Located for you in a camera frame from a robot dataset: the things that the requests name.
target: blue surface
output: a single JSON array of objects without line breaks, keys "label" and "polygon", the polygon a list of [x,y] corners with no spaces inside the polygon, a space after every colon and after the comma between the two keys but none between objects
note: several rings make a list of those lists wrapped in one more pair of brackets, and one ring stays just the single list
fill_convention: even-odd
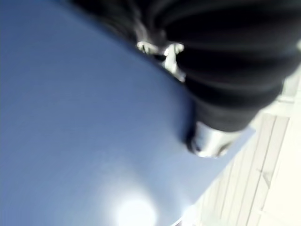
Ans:
[{"label": "blue surface", "polygon": [[68,9],[1,5],[1,225],[114,226],[142,192],[168,226],[218,160],[189,154],[185,89]]}]

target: blue cloth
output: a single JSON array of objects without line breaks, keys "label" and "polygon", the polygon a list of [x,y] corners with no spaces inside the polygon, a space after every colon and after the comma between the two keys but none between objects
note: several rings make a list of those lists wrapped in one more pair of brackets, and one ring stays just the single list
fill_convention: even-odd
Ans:
[{"label": "blue cloth", "polygon": [[2,225],[113,226],[135,191],[171,225],[247,139],[188,153],[191,100],[169,75],[63,6],[0,8]]}]

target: black fabric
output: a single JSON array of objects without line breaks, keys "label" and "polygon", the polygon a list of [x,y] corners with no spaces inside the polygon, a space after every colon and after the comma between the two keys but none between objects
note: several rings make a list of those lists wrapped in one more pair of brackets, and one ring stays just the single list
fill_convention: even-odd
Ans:
[{"label": "black fabric", "polygon": [[185,46],[177,63],[187,73],[197,120],[223,131],[243,129],[301,61],[301,0],[168,2],[152,24]]}]

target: white floor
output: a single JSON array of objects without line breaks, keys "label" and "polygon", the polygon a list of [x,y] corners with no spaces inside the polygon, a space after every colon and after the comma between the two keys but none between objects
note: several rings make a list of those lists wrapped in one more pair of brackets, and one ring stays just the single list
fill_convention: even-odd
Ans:
[{"label": "white floor", "polygon": [[198,226],[301,226],[301,69],[199,199]]}]

